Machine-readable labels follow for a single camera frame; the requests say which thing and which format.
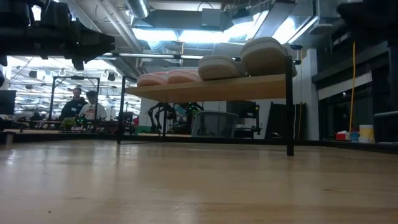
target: computer screen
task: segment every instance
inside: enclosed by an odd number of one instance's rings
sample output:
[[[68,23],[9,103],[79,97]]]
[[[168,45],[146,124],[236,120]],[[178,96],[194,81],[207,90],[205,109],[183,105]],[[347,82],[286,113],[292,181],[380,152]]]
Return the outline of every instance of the computer screen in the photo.
[[[14,114],[16,96],[15,90],[0,90],[0,114]]]

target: black metal frame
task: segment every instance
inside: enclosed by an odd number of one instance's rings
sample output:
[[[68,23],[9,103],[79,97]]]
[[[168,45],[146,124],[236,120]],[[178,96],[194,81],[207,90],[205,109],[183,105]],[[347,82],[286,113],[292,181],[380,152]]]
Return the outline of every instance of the black metal frame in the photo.
[[[49,118],[48,120],[51,121],[52,120],[52,110],[53,110],[53,104],[54,104],[54,92],[55,92],[55,88],[59,85],[57,85],[55,83],[55,81],[57,81],[57,79],[62,78],[63,80],[70,78],[71,80],[73,80],[73,77],[61,77],[61,76],[54,76],[53,77],[53,81],[52,81],[52,89],[51,89],[51,102],[50,102],[50,113],[49,113]],[[96,120],[97,117],[97,107],[98,107],[98,95],[100,95],[100,78],[96,78],[96,77],[78,77],[76,80],[84,80],[84,79],[89,79],[89,80],[97,80],[97,97],[95,99],[95,112],[94,112],[94,119]],[[96,122],[93,123],[93,128],[94,130],[96,129]]]
[[[166,137],[166,122],[167,122],[167,112],[163,113],[163,130],[162,135],[158,137],[150,138],[154,141],[163,141],[163,142],[211,142],[211,143],[237,143],[237,144],[253,144],[256,142],[257,144],[277,144],[277,145],[286,145],[286,154],[288,156],[294,156],[294,139],[293,139],[293,58],[292,56],[287,56],[285,58],[285,90],[286,90],[286,105],[287,105],[287,114],[286,114],[286,129],[287,134],[284,139],[262,139],[261,141],[253,141],[253,139],[207,139],[207,138],[184,138],[184,137]],[[123,109],[124,109],[124,95],[126,94],[126,79],[135,80],[133,77],[124,76],[122,79],[122,91],[121,91],[121,102],[120,102],[120,111],[119,111],[119,131],[117,137],[117,143],[121,144],[122,140],[132,140],[132,141],[148,141],[149,138],[147,136],[125,136],[123,130]]]

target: person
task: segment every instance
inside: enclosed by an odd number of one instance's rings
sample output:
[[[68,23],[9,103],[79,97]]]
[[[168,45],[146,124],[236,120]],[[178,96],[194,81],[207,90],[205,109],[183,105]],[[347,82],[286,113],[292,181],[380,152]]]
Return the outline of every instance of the person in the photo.
[[[97,92],[89,91],[89,92],[86,93],[86,96],[87,96],[87,99],[88,99],[89,103],[86,104],[85,106],[83,106],[83,108],[81,109],[81,111],[79,113],[79,116],[85,115],[86,119],[94,119]],[[97,118],[106,119],[106,117],[108,115],[106,114],[105,107],[98,103],[97,110],[98,110]]]
[[[84,105],[87,104],[85,99],[80,96],[81,88],[76,87],[73,89],[73,99],[65,104],[62,108],[60,121],[63,121],[65,118],[73,118],[76,117]]]

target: yellow cable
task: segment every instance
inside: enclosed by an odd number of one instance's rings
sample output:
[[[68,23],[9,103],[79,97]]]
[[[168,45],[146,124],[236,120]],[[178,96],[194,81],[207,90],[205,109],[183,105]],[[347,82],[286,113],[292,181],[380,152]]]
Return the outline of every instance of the yellow cable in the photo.
[[[354,109],[354,89],[355,89],[355,75],[356,75],[356,60],[355,60],[355,42],[353,44],[353,90],[351,91],[351,113],[349,114],[349,133],[351,134],[351,127],[353,124],[353,109]]]
[[[303,49],[301,49],[301,65],[300,65],[300,81],[303,79]],[[302,92],[303,90],[302,85],[300,85],[300,91]],[[300,118],[298,119],[298,135],[297,139],[300,140],[300,130],[301,130],[301,111],[302,111],[302,106],[303,106],[303,99],[300,99]]]

